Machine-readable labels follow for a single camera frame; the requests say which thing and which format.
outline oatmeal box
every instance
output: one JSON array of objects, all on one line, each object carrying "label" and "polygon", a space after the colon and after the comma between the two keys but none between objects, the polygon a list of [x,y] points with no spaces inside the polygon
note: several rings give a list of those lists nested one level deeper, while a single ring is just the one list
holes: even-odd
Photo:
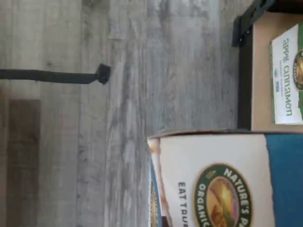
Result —
[{"label": "oatmeal box", "polygon": [[148,138],[149,227],[302,226],[303,134]]},{"label": "oatmeal box", "polygon": [[303,24],[270,44],[275,124],[303,124]]}]

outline green label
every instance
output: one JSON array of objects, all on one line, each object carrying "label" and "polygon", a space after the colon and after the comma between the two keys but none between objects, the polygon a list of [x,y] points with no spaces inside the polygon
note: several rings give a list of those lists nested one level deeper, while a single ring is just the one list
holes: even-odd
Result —
[{"label": "green label", "polygon": [[241,174],[226,164],[204,169],[194,187],[194,214],[201,227],[250,227],[252,203]]}]

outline floor plank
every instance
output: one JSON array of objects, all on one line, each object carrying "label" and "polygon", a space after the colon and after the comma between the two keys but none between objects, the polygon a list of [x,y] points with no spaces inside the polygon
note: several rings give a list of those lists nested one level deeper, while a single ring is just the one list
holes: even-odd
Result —
[{"label": "floor plank", "polygon": [[[0,68],[9,66],[11,0],[0,1]],[[6,226],[9,82],[0,81],[0,226]]]},{"label": "floor plank", "polygon": [[[78,72],[81,1],[45,1],[43,68]],[[79,85],[41,83],[38,226],[76,225]]]},{"label": "floor plank", "polygon": [[104,226],[142,226],[147,197],[144,53],[141,41],[112,41]]},{"label": "floor plank", "polygon": [[[82,1],[82,72],[107,63],[108,1]],[[77,226],[99,227],[104,219],[108,85],[80,88]]]}]

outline wooden floor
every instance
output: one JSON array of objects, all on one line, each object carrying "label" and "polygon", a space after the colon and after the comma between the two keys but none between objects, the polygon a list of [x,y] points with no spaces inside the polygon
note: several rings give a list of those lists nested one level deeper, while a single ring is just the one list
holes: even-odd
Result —
[{"label": "wooden floor", "polygon": [[232,23],[250,3],[1,0],[0,68],[112,75],[0,82],[0,226],[145,226],[145,138],[236,126]]}]

